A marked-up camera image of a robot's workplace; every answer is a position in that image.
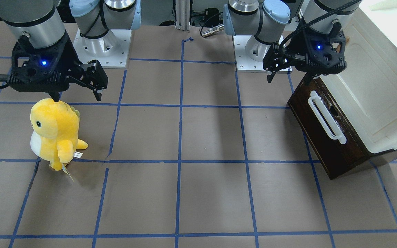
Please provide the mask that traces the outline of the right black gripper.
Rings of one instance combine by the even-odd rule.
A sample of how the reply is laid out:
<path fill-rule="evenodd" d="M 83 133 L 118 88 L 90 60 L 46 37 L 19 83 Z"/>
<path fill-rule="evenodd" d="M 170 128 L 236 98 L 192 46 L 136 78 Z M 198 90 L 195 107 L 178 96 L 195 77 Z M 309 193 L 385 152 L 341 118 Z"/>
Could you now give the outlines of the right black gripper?
<path fill-rule="evenodd" d="M 96 101 L 101 101 L 108 77 L 98 60 L 79 60 L 68 33 L 41 49 L 34 48 L 31 42 L 32 37 L 24 34 L 16 42 L 8 86 L 19 92 L 46 92 L 57 103 L 61 92 L 75 83 L 93 91 Z"/>

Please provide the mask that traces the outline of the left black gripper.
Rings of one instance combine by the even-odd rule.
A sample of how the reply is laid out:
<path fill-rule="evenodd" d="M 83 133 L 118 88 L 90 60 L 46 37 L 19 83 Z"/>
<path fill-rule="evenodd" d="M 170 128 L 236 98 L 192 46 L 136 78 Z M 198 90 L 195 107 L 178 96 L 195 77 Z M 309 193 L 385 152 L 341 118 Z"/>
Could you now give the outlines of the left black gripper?
<path fill-rule="evenodd" d="M 345 60 L 345 35 L 340 22 L 328 28 L 329 33 L 319 33 L 306 27 L 292 36 L 290 43 L 279 49 L 274 43 L 263 58 L 263 69 L 267 71 L 267 82 L 271 83 L 281 69 L 294 66 L 306 72 L 305 86 L 316 75 L 336 75 L 347 68 Z"/>

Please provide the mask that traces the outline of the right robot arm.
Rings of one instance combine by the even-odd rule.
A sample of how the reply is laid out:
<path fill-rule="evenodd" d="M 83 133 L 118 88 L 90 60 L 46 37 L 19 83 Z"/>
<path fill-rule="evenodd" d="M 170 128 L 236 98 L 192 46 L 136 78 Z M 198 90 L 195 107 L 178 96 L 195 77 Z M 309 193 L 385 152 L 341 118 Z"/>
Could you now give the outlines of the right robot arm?
<path fill-rule="evenodd" d="M 18 92 L 45 92 L 58 102 L 70 84 L 90 89 L 96 100 L 108 86 L 104 66 L 124 55 L 126 39 L 117 31 L 141 25 L 139 0 L 71 0 L 82 52 L 76 51 L 55 0 L 0 0 L 0 17 L 17 38 L 11 72 L 0 76 Z"/>

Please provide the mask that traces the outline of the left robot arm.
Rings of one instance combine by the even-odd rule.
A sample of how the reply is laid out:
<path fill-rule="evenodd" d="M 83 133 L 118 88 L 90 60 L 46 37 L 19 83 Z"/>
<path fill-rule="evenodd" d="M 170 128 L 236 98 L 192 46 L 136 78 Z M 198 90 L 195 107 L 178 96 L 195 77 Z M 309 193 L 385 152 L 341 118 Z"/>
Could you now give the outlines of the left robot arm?
<path fill-rule="evenodd" d="M 311 0 L 296 29 L 279 41 L 291 20 L 289 3 L 282 0 L 230 0 L 224 6 L 227 35 L 251 35 L 269 46 L 261 61 L 267 81 L 294 66 L 311 79 L 337 75 L 347 68 L 343 27 L 358 9 L 359 0 Z"/>

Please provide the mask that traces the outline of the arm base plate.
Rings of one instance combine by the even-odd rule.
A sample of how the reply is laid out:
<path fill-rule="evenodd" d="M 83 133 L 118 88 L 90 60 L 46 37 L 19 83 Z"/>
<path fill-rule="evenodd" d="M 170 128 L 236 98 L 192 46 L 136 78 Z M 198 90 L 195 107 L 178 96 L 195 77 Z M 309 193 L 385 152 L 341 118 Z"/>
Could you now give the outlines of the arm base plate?
<path fill-rule="evenodd" d="M 257 41 L 253 35 L 233 36 L 233 44 L 238 72 L 267 73 L 263 69 L 263 58 L 269 44 Z"/>
<path fill-rule="evenodd" d="M 102 38 L 88 39 L 77 31 L 73 46 L 82 63 L 98 60 L 104 69 L 125 69 L 129 58 L 131 30 L 109 30 Z"/>

